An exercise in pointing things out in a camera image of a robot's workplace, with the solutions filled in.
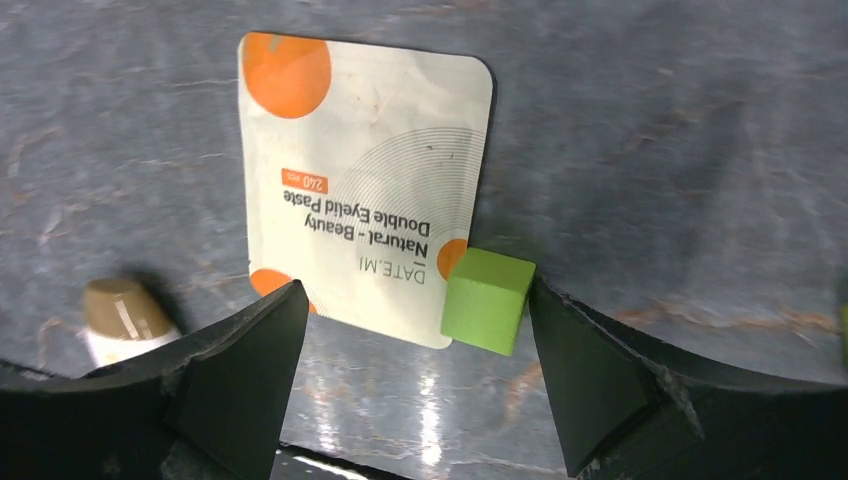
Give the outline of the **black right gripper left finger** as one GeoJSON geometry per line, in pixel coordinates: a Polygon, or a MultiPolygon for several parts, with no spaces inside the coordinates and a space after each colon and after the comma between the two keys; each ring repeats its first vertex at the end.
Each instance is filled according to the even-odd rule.
{"type": "Polygon", "coordinates": [[[310,312],[298,280],[256,305],[188,362],[165,415],[182,438],[240,479],[271,474],[310,312]]]}

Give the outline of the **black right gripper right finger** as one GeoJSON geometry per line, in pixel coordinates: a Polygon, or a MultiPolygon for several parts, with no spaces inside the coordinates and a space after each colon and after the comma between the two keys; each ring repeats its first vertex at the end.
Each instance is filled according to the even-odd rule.
{"type": "Polygon", "coordinates": [[[529,311],[566,470],[577,477],[660,396],[645,367],[540,277],[529,311]]]}

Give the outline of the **small green cube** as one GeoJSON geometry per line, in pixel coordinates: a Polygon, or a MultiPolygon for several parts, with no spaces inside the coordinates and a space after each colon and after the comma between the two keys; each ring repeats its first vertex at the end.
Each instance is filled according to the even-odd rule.
{"type": "Polygon", "coordinates": [[[535,273],[533,262],[467,249],[448,277],[440,333],[510,356],[535,273]]]}

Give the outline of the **white orange sachet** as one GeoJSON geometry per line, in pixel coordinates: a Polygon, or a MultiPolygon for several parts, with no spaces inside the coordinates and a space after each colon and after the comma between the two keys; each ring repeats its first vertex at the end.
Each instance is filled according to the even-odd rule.
{"type": "Polygon", "coordinates": [[[250,32],[238,50],[249,280],[432,349],[494,80],[471,56],[250,32]]]}

